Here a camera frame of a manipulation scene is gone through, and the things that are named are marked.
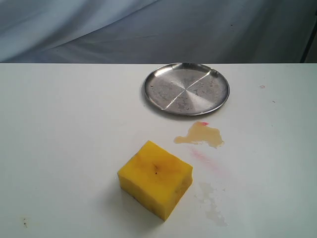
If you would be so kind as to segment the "round steel plate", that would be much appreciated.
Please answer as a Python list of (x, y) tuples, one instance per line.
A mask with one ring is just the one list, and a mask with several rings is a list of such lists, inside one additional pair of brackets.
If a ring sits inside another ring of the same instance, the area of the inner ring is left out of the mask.
[(200, 116), (221, 108), (230, 95), (227, 79), (203, 64), (171, 63), (151, 72), (143, 84), (148, 102), (173, 115)]

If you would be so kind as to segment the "grey backdrop cloth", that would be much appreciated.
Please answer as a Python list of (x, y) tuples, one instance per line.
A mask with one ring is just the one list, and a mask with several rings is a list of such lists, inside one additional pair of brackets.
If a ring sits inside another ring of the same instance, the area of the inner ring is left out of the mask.
[(3, 0), (1, 62), (299, 62), (314, 0)]

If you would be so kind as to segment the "orange liquid spill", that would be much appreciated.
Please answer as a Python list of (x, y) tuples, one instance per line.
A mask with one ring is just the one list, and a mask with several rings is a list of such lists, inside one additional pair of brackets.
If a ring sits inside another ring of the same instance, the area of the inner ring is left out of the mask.
[(202, 144), (206, 143), (208, 146), (218, 148), (224, 144), (220, 130), (209, 127), (207, 122), (195, 122), (189, 129), (185, 136), (177, 136), (174, 139), (176, 144)]

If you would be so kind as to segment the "yellow sponge block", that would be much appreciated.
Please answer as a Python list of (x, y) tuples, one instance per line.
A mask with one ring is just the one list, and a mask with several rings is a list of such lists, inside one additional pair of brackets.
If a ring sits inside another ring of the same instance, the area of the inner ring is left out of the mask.
[(193, 182), (193, 167), (147, 141), (117, 172), (121, 189), (166, 221)]

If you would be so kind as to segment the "black stand pole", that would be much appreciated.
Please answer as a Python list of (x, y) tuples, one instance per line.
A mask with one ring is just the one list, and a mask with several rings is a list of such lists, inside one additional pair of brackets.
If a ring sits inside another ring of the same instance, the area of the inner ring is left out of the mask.
[(303, 52), (303, 54), (302, 54), (302, 56), (301, 56), (301, 59), (300, 59), (300, 63), (304, 63), (304, 62), (305, 62), (305, 60), (306, 60), (306, 58), (307, 58), (307, 55), (308, 55), (308, 53), (309, 53), (309, 51), (310, 51), (310, 48), (311, 48), (311, 46), (312, 46), (313, 40), (314, 40), (314, 38), (315, 38), (315, 35), (316, 35), (316, 34), (315, 34), (315, 32), (313, 31), (313, 32), (311, 33), (310, 37), (309, 37), (309, 40), (308, 40), (306, 46), (305, 46), (304, 52)]

